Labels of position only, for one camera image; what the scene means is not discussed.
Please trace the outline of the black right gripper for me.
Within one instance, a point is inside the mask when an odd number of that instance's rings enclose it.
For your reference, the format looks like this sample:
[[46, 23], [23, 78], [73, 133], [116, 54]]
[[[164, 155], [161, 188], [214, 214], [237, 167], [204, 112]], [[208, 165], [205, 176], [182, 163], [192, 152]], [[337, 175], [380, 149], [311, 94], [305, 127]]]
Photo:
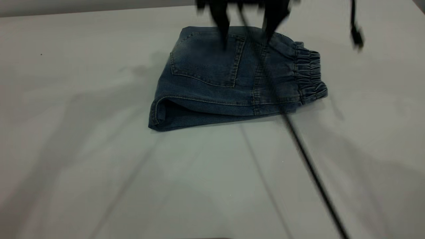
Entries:
[[209, 6], [211, 17], [217, 25], [222, 47], [225, 50], [230, 25], [227, 15], [228, 4], [264, 7], [264, 35], [267, 42], [270, 42], [275, 30], [290, 14], [289, 3], [292, 1], [299, 2], [299, 0], [196, 0], [195, 4], [199, 9]]

